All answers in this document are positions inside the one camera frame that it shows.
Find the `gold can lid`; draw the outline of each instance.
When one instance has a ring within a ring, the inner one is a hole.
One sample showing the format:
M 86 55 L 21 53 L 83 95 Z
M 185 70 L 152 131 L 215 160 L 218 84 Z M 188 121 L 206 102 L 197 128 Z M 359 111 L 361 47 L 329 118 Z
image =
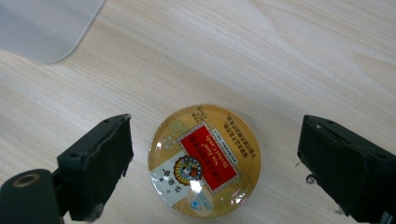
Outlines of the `gold can lid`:
M 249 127 L 216 105 L 193 105 L 169 116 L 148 153 L 157 192 L 191 217 L 219 217 L 239 207 L 260 168 L 259 144 Z

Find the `can lid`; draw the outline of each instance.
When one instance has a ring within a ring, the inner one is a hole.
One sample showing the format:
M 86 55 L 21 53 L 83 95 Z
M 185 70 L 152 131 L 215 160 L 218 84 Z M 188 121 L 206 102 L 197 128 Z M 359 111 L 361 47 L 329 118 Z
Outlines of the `can lid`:
M 239 207 L 260 168 L 259 144 L 249 127 L 216 105 L 193 105 L 169 116 L 148 153 L 157 192 L 191 217 L 219 217 Z

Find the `light wood surface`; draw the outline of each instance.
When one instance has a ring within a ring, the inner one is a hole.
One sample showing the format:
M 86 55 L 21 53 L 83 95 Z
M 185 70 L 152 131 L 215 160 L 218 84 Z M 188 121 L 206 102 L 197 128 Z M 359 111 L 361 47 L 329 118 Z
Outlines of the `light wood surface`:
M 295 166 L 302 119 L 396 154 L 395 24 L 392 0 L 107 1 L 60 62 L 0 50 L 0 183 L 55 170 L 99 121 L 131 113 L 134 160 L 96 223 L 355 223 Z M 202 103 L 241 116 L 262 151 L 251 197 L 212 219 L 173 210 L 148 171 L 160 123 Z

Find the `white plastic object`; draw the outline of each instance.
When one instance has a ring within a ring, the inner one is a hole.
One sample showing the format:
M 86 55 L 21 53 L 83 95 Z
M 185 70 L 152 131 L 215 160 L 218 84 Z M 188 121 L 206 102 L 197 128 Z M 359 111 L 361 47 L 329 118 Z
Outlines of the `white plastic object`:
M 105 0 L 0 0 L 0 49 L 39 63 L 70 54 Z

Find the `metal ring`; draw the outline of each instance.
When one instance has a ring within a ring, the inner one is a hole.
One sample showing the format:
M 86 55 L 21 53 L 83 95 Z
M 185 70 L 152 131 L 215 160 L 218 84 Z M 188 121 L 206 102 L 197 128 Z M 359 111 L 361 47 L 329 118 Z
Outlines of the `metal ring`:
M 39 174 L 24 175 L 14 181 L 13 186 L 15 188 L 24 188 L 34 184 L 40 178 Z

